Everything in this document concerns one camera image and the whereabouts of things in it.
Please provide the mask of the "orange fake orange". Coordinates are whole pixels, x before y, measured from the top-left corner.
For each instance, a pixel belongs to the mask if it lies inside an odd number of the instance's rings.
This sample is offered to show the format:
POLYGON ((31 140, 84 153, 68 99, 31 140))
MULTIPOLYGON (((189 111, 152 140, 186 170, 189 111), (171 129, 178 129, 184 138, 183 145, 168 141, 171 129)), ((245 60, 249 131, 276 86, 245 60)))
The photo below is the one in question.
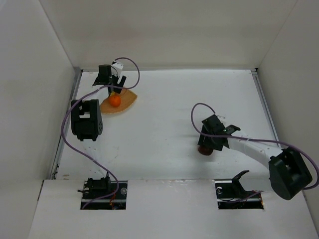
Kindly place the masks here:
POLYGON ((121 105, 121 97, 119 95, 112 95, 108 97, 109 105, 117 108, 121 105))

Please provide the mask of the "dark red fake apple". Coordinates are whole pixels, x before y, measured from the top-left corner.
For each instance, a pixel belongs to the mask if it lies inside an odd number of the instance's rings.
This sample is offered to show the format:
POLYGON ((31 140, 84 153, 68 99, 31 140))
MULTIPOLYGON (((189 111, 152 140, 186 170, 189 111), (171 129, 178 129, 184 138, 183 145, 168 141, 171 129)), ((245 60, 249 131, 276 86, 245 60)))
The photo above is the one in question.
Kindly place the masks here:
POLYGON ((198 152, 204 156, 210 156, 213 153, 214 149, 205 147, 205 146, 199 146, 198 152))

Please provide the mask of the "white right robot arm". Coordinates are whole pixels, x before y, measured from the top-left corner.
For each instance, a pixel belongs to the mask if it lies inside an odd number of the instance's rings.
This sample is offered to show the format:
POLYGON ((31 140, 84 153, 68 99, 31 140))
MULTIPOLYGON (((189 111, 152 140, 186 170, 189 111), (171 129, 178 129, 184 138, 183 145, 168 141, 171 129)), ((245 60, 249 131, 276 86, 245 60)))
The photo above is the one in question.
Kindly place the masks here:
POLYGON ((204 77, 151 77, 134 92, 138 101, 110 123, 117 175, 127 179, 210 179, 252 169, 270 177, 284 199, 312 180, 293 147, 255 141, 266 118, 252 82, 204 77))

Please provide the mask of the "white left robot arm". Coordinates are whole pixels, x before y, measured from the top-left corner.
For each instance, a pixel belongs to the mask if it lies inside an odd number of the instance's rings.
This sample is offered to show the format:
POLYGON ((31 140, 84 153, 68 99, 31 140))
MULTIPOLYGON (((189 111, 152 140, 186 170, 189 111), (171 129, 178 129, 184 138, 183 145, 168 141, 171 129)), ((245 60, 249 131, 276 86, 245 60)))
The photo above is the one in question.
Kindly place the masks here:
POLYGON ((100 90, 110 92, 118 80, 118 74, 112 73, 111 65, 100 65, 98 76, 93 83, 94 91, 72 100, 68 111, 71 116, 71 131, 78 140, 95 142, 103 132, 100 102, 97 95, 100 90))

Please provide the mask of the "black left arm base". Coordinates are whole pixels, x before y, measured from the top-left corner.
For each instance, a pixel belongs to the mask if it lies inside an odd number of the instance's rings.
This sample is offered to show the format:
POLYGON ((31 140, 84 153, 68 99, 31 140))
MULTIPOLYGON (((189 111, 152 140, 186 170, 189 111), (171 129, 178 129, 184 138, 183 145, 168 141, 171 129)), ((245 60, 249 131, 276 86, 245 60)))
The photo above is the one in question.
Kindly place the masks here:
POLYGON ((128 181, 112 181, 109 174, 100 179, 88 178, 81 193, 81 210, 125 210, 128 181))

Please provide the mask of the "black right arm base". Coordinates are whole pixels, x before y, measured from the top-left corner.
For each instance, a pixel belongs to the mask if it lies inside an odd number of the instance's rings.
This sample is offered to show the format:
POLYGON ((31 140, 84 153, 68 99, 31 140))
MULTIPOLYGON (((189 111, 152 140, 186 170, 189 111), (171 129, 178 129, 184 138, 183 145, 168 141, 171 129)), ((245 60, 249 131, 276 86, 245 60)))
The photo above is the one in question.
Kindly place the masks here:
POLYGON ((263 200, 261 197, 262 191, 247 191, 240 183, 242 176, 248 172, 249 170, 244 170, 231 179, 215 180, 215 192, 218 209, 264 209, 263 200))

